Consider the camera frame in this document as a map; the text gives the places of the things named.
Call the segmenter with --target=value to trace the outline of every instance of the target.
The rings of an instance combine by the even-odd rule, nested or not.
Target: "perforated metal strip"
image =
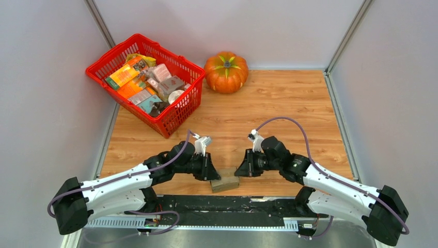
[[[145,228],[146,218],[155,218],[152,216],[106,216],[95,219],[88,223],[87,228]],[[181,226],[178,225],[174,229],[179,230],[234,230],[234,231],[298,231],[298,221],[289,218],[284,219],[284,226]],[[148,229],[166,229],[169,225],[160,225],[158,227],[150,227]]]

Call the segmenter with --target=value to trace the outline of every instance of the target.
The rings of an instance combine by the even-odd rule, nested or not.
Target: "wood surface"
[[[332,103],[321,71],[251,71],[236,93],[222,95],[204,82],[200,107],[169,138],[165,139],[124,108],[120,108],[101,177],[142,163],[150,156],[170,150],[185,140],[187,129],[211,136],[207,147],[216,169],[239,167],[244,151],[252,147],[250,131],[265,120],[288,116],[307,133],[316,162],[344,177],[352,178]],[[262,129],[263,137],[274,135],[293,153],[307,156],[298,127],[287,120],[273,121]],[[276,171],[255,178],[240,178],[238,189],[214,195],[295,196],[298,183],[286,181]],[[210,182],[192,175],[176,174],[169,182],[153,187],[157,194],[212,194]]]

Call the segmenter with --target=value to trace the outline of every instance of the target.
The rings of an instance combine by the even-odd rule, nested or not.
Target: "gray floor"
[[[320,222],[318,231],[323,231],[327,222]],[[133,229],[96,228],[84,230],[87,238],[96,242],[111,241],[136,233]],[[295,233],[263,232],[263,231],[208,231],[208,230],[173,230],[157,236],[136,236],[120,242],[96,245],[81,238],[78,248],[134,248],[134,247],[165,247],[165,248],[374,248],[374,240],[368,233],[349,222],[335,221],[330,231],[321,239],[306,241],[299,239]]]

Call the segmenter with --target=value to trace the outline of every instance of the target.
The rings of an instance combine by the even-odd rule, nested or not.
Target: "wooden tabletop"
[[[125,171],[170,150],[185,140],[187,129],[212,137],[207,151],[216,169],[239,167],[245,149],[252,147],[247,139],[250,131],[276,116],[291,117],[303,126],[316,162],[352,178],[322,72],[260,70],[251,71],[245,85],[232,95],[218,94],[204,83],[200,107],[169,139],[121,107],[101,177]],[[259,133],[263,137],[274,135],[290,152],[307,156],[303,135],[290,121],[273,121]],[[269,171],[260,177],[240,178],[238,189],[215,195],[295,196],[301,187],[286,181],[278,172]],[[153,188],[157,194],[212,194],[209,182],[187,174],[176,174],[172,181]]]

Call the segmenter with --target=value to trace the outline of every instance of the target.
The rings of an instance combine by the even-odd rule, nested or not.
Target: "white backdrop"
[[[438,2],[374,1],[333,72],[364,183],[395,188],[411,234],[436,247]]]
[[[116,43],[141,33],[201,66],[222,50],[252,68],[325,68],[362,0],[96,0]]]
[[[59,247],[46,205],[91,179],[115,101],[85,76],[108,50],[83,1],[0,3],[0,246]]]

